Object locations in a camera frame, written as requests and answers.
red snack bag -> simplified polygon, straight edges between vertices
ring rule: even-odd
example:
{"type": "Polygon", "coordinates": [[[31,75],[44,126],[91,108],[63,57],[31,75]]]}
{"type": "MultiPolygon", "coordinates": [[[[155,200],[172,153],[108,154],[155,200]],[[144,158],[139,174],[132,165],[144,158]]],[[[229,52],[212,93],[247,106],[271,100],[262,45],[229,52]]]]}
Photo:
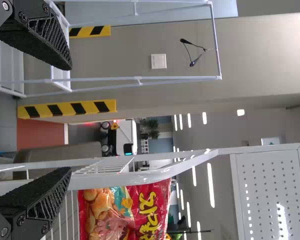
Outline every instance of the red snack bag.
{"type": "Polygon", "coordinates": [[[171,179],[78,191],[81,240],[164,240],[171,179]]]}

white railing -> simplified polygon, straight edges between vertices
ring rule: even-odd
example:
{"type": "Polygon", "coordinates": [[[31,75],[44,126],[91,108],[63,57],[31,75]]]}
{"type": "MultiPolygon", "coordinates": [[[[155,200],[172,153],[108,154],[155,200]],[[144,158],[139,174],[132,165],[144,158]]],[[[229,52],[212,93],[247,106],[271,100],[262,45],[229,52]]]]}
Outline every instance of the white railing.
{"type": "MultiPolygon", "coordinates": [[[[221,73],[221,64],[220,64],[220,56],[219,56],[219,49],[218,49],[218,40],[217,40],[217,31],[216,31],[216,23],[215,23],[215,16],[214,16],[214,9],[213,3],[207,0],[111,0],[112,2],[128,2],[133,4],[134,6],[134,14],[131,15],[132,17],[138,17],[141,15],[149,15],[154,13],[165,13],[170,11],[178,11],[182,9],[193,9],[193,8],[202,8],[207,7],[210,9],[211,15],[211,23],[212,23],[212,34],[214,39],[214,48],[215,56],[216,56],[216,65],[217,65],[217,72],[218,75],[216,76],[118,76],[118,77],[91,77],[91,78],[70,78],[70,71],[62,71],[51,66],[50,70],[50,78],[46,79],[36,79],[36,80],[6,80],[1,81],[2,84],[9,83],[9,84],[53,84],[56,87],[62,89],[62,91],[54,91],[54,92],[45,92],[45,93],[36,93],[36,94],[28,94],[22,95],[21,97],[39,97],[39,96],[51,96],[51,95],[59,95],[59,94],[66,94],[66,93],[81,93],[81,92],[90,92],[90,91],[100,91],[100,90],[110,90],[110,89],[122,89],[122,88],[135,88],[135,87],[142,87],[142,86],[157,86],[157,85],[166,85],[166,84],[181,84],[181,83],[196,83],[196,82],[206,82],[206,81],[217,81],[222,80],[222,73],[221,73]],[[137,12],[137,4],[138,2],[142,3],[174,3],[174,4],[197,4],[193,6],[184,6],[172,9],[164,9],[158,10],[153,12],[146,12],[146,13],[138,13],[137,12]],[[90,87],[90,88],[78,88],[78,89],[71,89],[71,82],[99,82],[99,81],[126,81],[132,80],[133,83],[128,84],[118,84],[117,82],[113,85],[106,85],[106,86],[98,86],[98,87],[90,87]]],[[[76,27],[77,24],[69,24],[66,18],[62,15],[56,5],[53,3],[52,0],[46,0],[49,3],[50,7],[56,12],[58,19],[64,29],[65,37],[69,44],[69,28],[76,27]]],[[[97,0],[97,2],[108,2],[108,0],[97,0]]],[[[127,16],[118,16],[116,18],[126,18],[127,16]]]]}
{"type": "Polygon", "coordinates": [[[238,239],[271,239],[278,233],[300,236],[300,143],[3,164],[0,171],[26,171],[27,177],[0,181],[0,196],[32,181],[29,179],[30,170],[84,165],[72,173],[58,223],[51,230],[53,234],[46,236],[52,240],[80,240],[77,190],[150,184],[179,175],[206,161],[213,164],[214,159],[221,156],[230,160],[238,239]],[[135,162],[166,159],[171,159],[172,163],[159,169],[129,171],[129,164],[135,162]],[[273,223],[272,232],[267,227],[269,221],[273,223]]]}

potted plant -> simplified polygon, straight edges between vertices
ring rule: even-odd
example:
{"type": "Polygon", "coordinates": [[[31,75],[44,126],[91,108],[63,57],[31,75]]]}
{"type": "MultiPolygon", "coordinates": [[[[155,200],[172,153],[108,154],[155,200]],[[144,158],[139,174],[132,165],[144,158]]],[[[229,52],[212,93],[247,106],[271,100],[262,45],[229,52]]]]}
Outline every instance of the potted plant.
{"type": "Polygon", "coordinates": [[[158,139],[159,136],[160,136],[160,133],[158,130],[151,130],[149,133],[148,133],[149,137],[152,138],[152,139],[158,139]]]}

